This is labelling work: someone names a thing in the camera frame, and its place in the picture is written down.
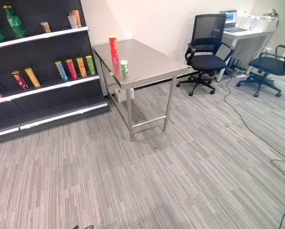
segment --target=gray carpet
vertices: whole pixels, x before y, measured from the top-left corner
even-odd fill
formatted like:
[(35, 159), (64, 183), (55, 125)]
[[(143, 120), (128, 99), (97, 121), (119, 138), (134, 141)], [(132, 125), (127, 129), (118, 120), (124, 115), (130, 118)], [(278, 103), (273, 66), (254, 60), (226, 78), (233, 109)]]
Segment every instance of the gray carpet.
[[(285, 76), (280, 98), (254, 85), (227, 100), (285, 154)], [(171, 119), (135, 129), (116, 108), (0, 144), (0, 228), (277, 229), (285, 213), (285, 160), (247, 130), (223, 98), (229, 79), (175, 91)], [(135, 91), (134, 121), (162, 115), (170, 83)]]

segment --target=white shelf trim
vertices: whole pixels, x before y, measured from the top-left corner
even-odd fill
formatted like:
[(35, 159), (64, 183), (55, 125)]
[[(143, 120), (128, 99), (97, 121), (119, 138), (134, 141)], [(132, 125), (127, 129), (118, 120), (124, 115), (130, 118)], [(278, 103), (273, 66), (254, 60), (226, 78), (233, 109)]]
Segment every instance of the white shelf trim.
[(91, 76), (91, 77), (87, 77), (87, 78), (81, 78), (79, 80), (73, 80), (73, 81), (60, 83), (60, 84), (56, 84), (56, 85), (49, 86), (49, 87), (35, 89), (35, 90), (32, 90), (32, 91), (28, 91), (28, 92), (22, 92), (22, 93), (19, 93), (19, 94), (13, 94), (13, 95), (10, 95), (10, 96), (7, 96), (7, 97), (0, 98), (0, 103), (11, 101), (13, 99), (18, 99), (18, 98), (21, 98), (21, 97), (24, 97), (24, 96), (28, 96), (28, 95), (31, 95), (31, 94), (36, 94), (36, 93), (41, 93), (41, 92), (45, 92), (45, 91), (49, 91), (49, 90), (54, 90), (54, 89), (61, 88), (61, 87), (70, 87), (72, 85), (76, 85), (76, 84), (79, 84), (79, 83), (85, 83), (85, 82), (96, 80), (96, 79), (99, 79), (99, 78), (100, 78), (99, 75), (95, 75), (95, 76)]
[(88, 31), (88, 30), (89, 30), (89, 27), (84, 26), (84, 27), (80, 27), (80, 28), (76, 28), (76, 29), (62, 30), (62, 31), (57, 31), (57, 32), (47, 32), (47, 33), (43, 33), (43, 34), (31, 36), (31, 37), (25, 37), (25, 38), (12, 40), (12, 41), (2, 42), (2, 43), (0, 43), (0, 48), (5, 47), (5, 46), (14, 45), (14, 44), (31, 42), (31, 41), (35, 41), (35, 40), (46, 39), (46, 38), (50, 38), (50, 37), (56, 37), (56, 36), (61, 36), (64, 34), (70, 34), (70, 33)]
[(16, 127), (16, 128), (10, 129), (10, 130), (1, 131), (1, 132), (0, 132), (0, 136), (1, 136), (1, 135), (9, 134), (9, 133), (12, 133), (12, 132), (15, 132), (15, 131), (19, 131), (19, 128)]
[(49, 122), (52, 122), (52, 121), (55, 121), (55, 120), (58, 120), (58, 119), (62, 119), (62, 118), (67, 118), (67, 117), (74, 116), (74, 115), (80, 115), (80, 114), (83, 114), (83, 113), (86, 113), (86, 112), (89, 112), (89, 111), (92, 111), (92, 110), (95, 110), (95, 109), (98, 109), (98, 108), (101, 108), (101, 107), (105, 107), (105, 106), (108, 106), (108, 104), (107, 103), (103, 103), (103, 104), (99, 104), (99, 105), (96, 105), (96, 106), (92, 106), (92, 107), (88, 107), (88, 108), (85, 108), (85, 109), (81, 109), (81, 110), (78, 110), (78, 111), (73, 111), (73, 112), (70, 112), (70, 113), (58, 115), (58, 116), (55, 116), (55, 117), (52, 117), (52, 118), (47, 118), (47, 119), (44, 119), (44, 120), (41, 120), (41, 121), (38, 121), (38, 122), (34, 122), (34, 123), (23, 125), (23, 126), (20, 127), (20, 130), (29, 129), (29, 128), (34, 127), (34, 126), (38, 126), (38, 125), (41, 125), (41, 124), (49, 123)]

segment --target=electrical cord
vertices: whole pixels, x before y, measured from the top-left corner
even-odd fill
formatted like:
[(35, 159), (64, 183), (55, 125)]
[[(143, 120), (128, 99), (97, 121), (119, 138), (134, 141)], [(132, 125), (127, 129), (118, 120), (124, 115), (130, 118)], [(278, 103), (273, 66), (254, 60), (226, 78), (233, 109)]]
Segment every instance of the electrical cord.
[[(269, 147), (271, 147), (274, 151), (276, 151), (278, 154), (280, 154), (282, 157), (285, 158), (285, 155), (284, 155), (284, 154), (280, 153), (276, 148), (274, 148), (273, 146), (271, 146), (267, 141), (265, 141), (265, 140), (264, 140), (263, 138), (261, 138), (259, 135), (255, 134), (255, 132), (252, 131), (252, 130), (250, 129), (250, 127), (247, 125), (247, 123), (246, 123), (245, 120), (243, 119), (242, 115), (241, 115), (230, 103), (228, 103), (228, 102), (226, 101), (226, 98), (227, 98), (229, 95), (231, 95), (231, 93), (232, 93), (232, 91), (231, 91), (231, 89), (230, 89), (230, 87), (229, 87), (229, 85), (228, 85), (231, 81), (232, 81), (232, 74), (231, 74), (231, 79), (226, 83), (226, 87), (227, 87), (227, 89), (229, 90), (229, 93), (228, 93), (227, 95), (225, 95), (225, 97), (224, 97), (224, 102), (225, 102), (228, 106), (230, 106), (230, 107), (238, 114), (238, 116), (241, 118), (241, 120), (242, 120), (242, 122), (244, 123), (244, 125), (246, 126), (246, 128), (247, 128), (252, 134), (254, 134), (257, 138), (259, 138), (260, 140), (262, 140), (262, 141), (263, 141), (264, 143), (266, 143)], [(276, 168), (278, 168), (278, 167), (275, 165), (275, 163), (274, 163), (275, 161), (285, 162), (285, 161), (282, 161), (282, 160), (271, 160), (271, 163), (272, 163)], [(285, 218), (285, 213), (283, 214), (282, 219), (281, 219), (281, 221), (280, 221), (279, 229), (280, 229), (281, 226), (282, 226), (282, 223), (283, 223), (284, 218)]]

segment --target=chair base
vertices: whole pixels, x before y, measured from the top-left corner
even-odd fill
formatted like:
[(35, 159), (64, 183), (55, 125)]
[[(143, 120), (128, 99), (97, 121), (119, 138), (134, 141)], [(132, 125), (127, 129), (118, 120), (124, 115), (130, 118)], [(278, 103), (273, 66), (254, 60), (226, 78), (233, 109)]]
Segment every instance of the chair base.
[(276, 94), (277, 97), (281, 96), (281, 90), (277, 87), (274, 86), (274, 80), (270, 80), (268, 79), (269, 73), (265, 73), (264, 75), (257, 75), (255, 73), (251, 73), (246, 80), (241, 80), (239, 81), (236, 86), (240, 87), (241, 83), (257, 83), (258, 84), (258, 88), (257, 88), (257, 92), (253, 95), (254, 97), (258, 97), (259, 96), (259, 91), (261, 86), (264, 84), (270, 88), (273, 88), (274, 90), (278, 91), (278, 93)]
[[(189, 76), (188, 80), (184, 80), (184, 81), (179, 81), (176, 86), (177, 87), (180, 87), (180, 84), (181, 83), (195, 83), (193, 89), (191, 92), (189, 92), (189, 96), (193, 96), (193, 92), (194, 90), (196, 89), (196, 87), (199, 85), (199, 84), (203, 84), (204, 86), (206, 87), (209, 87), (211, 88), (212, 90), (210, 91), (210, 94), (214, 94), (215, 93), (215, 88), (212, 87), (210, 84), (212, 83), (212, 79), (207, 77), (207, 78), (202, 78), (203, 74), (205, 72), (195, 72), (195, 73), (190, 73), (190, 74), (187, 74), (187, 76)], [(193, 77), (193, 75), (195, 74), (199, 74), (199, 76), (197, 78)]]

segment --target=office chair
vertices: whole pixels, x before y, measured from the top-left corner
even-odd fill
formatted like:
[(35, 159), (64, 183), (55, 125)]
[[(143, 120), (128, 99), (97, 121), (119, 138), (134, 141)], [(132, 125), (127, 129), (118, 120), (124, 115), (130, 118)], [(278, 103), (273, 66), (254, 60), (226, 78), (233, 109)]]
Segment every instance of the office chair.
[(259, 57), (257, 59), (254, 59), (249, 63), (250, 66), (259, 69), (258, 73), (264, 72), (263, 75), (250, 73), (250, 75), (247, 77), (246, 80), (239, 81), (236, 84), (236, 86), (240, 87), (241, 83), (257, 83), (258, 84), (257, 92), (255, 94), (253, 94), (253, 96), (258, 97), (259, 96), (259, 90), (260, 90), (262, 84), (264, 84), (264, 85), (278, 91), (276, 96), (280, 97), (281, 96), (281, 90), (274, 86), (274, 80), (271, 80), (268, 78), (269, 74), (285, 75), (285, 57), (283, 57), (281, 55), (277, 55), (277, 50), (279, 47), (285, 49), (285, 45), (282, 45), (282, 44), (278, 45), (276, 47), (275, 54), (263, 52), (259, 55)]
[[(197, 70), (195, 73), (189, 73), (188, 80), (180, 81), (176, 84), (177, 87), (181, 83), (195, 83), (193, 90), (189, 92), (189, 96), (193, 96), (193, 92), (197, 85), (203, 84), (211, 88), (210, 94), (215, 93), (215, 88), (210, 84), (210, 77), (204, 77), (205, 73), (213, 74), (214, 71), (219, 71), (226, 68), (225, 62), (232, 55), (234, 48), (222, 43), (226, 14), (203, 14), (195, 16), (194, 28), (191, 42), (188, 44), (188, 49), (185, 53), (187, 65)], [(230, 51), (225, 60), (217, 57), (215, 54), (221, 45), (227, 46)], [(198, 52), (211, 52), (208, 55), (195, 55)]]

